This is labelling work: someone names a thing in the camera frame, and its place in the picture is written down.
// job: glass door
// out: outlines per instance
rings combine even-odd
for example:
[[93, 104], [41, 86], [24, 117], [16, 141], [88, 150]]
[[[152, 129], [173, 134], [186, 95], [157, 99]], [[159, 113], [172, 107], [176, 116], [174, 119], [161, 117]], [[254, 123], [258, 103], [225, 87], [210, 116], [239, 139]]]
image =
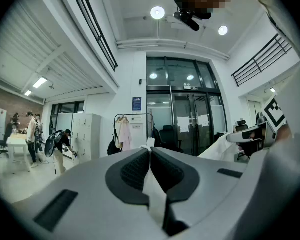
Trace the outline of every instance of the glass door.
[[199, 156], [213, 143], [212, 124], [205, 94], [172, 93], [174, 128], [184, 154]]

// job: person in jeans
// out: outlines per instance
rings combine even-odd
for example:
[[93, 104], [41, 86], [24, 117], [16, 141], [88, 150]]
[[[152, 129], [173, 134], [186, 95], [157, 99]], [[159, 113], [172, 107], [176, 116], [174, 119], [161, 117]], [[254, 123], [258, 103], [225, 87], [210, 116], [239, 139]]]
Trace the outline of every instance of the person in jeans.
[[54, 151], [54, 157], [57, 160], [59, 164], [60, 173], [64, 174], [66, 172], [66, 168], [64, 167], [64, 155], [63, 155], [63, 145], [65, 145], [74, 155], [75, 152], [71, 149], [70, 141], [68, 139], [69, 136], [71, 136], [71, 131], [69, 129], [66, 129], [62, 133], [62, 140], [56, 145], [55, 151]]
[[38, 166], [36, 160], [36, 151], [35, 151], [35, 141], [36, 141], [35, 131], [36, 131], [37, 122], [36, 119], [34, 118], [34, 114], [32, 111], [29, 111], [26, 114], [26, 117], [30, 117], [28, 130], [26, 132], [26, 142], [28, 144], [28, 150], [33, 161], [31, 168], [35, 168]]

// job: black bag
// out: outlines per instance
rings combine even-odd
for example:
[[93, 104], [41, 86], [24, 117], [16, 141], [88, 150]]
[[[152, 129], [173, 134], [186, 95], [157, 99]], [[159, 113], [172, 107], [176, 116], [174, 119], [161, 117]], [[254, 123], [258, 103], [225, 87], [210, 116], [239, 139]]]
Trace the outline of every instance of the black bag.
[[120, 153], [120, 152], [121, 152], [121, 149], [116, 147], [115, 137], [117, 137], [117, 139], [119, 139], [116, 130], [114, 130], [114, 136], [113, 136], [113, 139], [112, 139], [112, 141], [110, 142], [109, 147], [108, 147], [108, 150], [107, 150], [107, 155], [108, 155], [108, 156], [111, 156], [111, 155], [114, 155], [114, 154], [117, 154], [117, 153]]
[[162, 146], [162, 140], [159, 131], [153, 126], [153, 131], [151, 134], [151, 138], [154, 139], [154, 146], [155, 147], [161, 147]]

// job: glass wall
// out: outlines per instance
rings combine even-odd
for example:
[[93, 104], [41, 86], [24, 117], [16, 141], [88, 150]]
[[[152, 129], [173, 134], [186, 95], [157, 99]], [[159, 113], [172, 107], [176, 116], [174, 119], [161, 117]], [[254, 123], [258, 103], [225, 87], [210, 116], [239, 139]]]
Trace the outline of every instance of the glass wall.
[[[228, 131], [217, 80], [210, 65], [201, 61], [148, 57], [147, 112], [159, 132], [166, 126], [164, 131], [177, 135], [171, 150], [192, 156], [202, 154]], [[147, 127], [151, 134], [150, 117]]]

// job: balcony railing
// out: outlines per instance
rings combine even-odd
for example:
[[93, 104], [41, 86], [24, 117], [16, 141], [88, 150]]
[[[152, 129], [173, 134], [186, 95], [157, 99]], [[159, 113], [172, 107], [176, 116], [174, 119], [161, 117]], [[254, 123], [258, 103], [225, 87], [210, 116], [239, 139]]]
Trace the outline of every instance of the balcony railing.
[[116, 71], [118, 64], [116, 62], [116, 59], [115, 59], [113, 53], [110, 50], [107, 40], [98, 24], [96, 15], [94, 13], [94, 10], [91, 7], [89, 0], [76, 0], [76, 2], [78, 4], [92, 34], [94, 35], [96, 42], [98, 43], [103, 54], [105, 55], [106, 59], [110, 63], [111, 68], [113, 69], [113, 71]]
[[273, 63], [286, 55], [291, 49], [292, 46], [276, 34], [252, 59], [231, 76], [239, 87], [265, 71]]

